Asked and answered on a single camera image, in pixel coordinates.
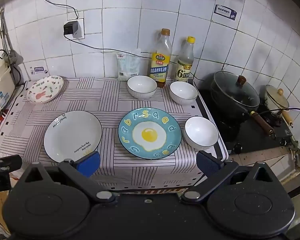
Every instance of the wooden handle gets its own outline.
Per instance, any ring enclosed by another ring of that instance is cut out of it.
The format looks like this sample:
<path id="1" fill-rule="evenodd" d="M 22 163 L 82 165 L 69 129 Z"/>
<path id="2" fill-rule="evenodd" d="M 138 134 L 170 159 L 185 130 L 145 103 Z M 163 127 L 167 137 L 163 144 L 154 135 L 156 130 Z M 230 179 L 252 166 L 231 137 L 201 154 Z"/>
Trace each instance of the wooden handle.
<path id="1" fill-rule="evenodd" d="M 238 80 L 237 80 L 237 83 L 241 86 L 243 86 L 243 84 L 247 81 L 247 79 L 244 77 L 244 76 L 239 76 L 238 77 Z"/>
<path id="2" fill-rule="evenodd" d="M 283 89 L 282 89 L 282 88 L 279 88 L 279 89 L 278 89 L 278 94 L 279 94 L 280 96 L 283 95 Z"/>
<path id="3" fill-rule="evenodd" d="M 257 122 L 257 124 L 260 125 L 266 135 L 271 136 L 274 133 L 273 128 L 265 120 L 263 120 L 263 118 L 258 113 L 252 111 L 250 115 Z"/>
<path id="4" fill-rule="evenodd" d="M 282 116 L 286 120 L 287 124 L 293 128 L 293 121 L 289 115 L 289 112 L 286 110 L 282 110 Z"/>

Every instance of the plate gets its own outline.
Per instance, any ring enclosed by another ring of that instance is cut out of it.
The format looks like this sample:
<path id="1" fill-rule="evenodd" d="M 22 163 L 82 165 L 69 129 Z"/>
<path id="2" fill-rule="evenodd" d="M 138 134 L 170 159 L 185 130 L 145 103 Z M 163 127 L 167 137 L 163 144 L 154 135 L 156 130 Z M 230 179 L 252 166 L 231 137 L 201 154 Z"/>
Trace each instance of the plate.
<path id="1" fill-rule="evenodd" d="M 44 149 L 55 162 L 74 161 L 94 151 L 101 140 L 101 123 L 93 114 L 71 111 L 58 116 L 44 134 Z"/>
<path id="2" fill-rule="evenodd" d="M 119 124 L 118 135 L 130 153 L 149 160 L 169 156 L 182 138 L 181 128 L 170 114 L 147 107 L 126 114 Z"/>
<path id="3" fill-rule="evenodd" d="M 55 98 L 63 86 L 63 79 L 59 76 L 48 76 L 36 81 L 27 93 L 28 101 L 47 103 Z"/>

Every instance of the pot lid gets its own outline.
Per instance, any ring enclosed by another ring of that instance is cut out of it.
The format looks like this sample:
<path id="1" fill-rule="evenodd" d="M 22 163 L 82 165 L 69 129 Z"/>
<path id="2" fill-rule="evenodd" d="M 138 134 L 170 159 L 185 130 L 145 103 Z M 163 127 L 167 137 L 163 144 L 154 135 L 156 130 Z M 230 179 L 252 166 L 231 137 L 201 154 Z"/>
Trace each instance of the pot lid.
<path id="1" fill-rule="evenodd" d="M 271 85 L 266 85 L 266 91 L 270 98 L 279 106 L 282 108 L 288 108 L 289 102 L 288 100 L 283 96 L 283 90 L 281 88 L 277 89 Z"/>
<path id="2" fill-rule="evenodd" d="M 259 95 L 244 76 L 219 71 L 214 74 L 213 79 L 222 92 L 232 100 L 243 106 L 258 107 L 260 103 Z"/>

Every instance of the teal plate with egg design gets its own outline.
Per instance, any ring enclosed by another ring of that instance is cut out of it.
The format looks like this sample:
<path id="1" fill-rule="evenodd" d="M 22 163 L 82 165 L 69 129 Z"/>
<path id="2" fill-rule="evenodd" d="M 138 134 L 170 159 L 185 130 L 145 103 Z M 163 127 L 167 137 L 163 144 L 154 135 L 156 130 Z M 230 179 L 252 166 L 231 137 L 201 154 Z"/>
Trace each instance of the teal plate with egg design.
<path id="1" fill-rule="evenodd" d="M 157 160 L 172 154 L 181 143 L 181 128 L 176 119 L 157 108 L 139 108 L 120 121 L 118 135 L 133 155 Z"/>

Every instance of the bottle cap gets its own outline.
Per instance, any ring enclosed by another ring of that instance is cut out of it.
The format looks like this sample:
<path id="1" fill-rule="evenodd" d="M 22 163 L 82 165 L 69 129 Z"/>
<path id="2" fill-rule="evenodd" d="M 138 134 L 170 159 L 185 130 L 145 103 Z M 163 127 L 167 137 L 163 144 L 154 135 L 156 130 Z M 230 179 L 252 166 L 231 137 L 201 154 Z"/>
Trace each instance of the bottle cap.
<path id="1" fill-rule="evenodd" d="M 162 29 L 161 35 L 170 36 L 170 30 L 169 29 Z"/>
<path id="2" fill-rule="evenodd" d="M 195 42 L 195 37 L 188 36 L 187 41 L 188 41 L 189 43 L 194 43 L 194 42 Z"/>

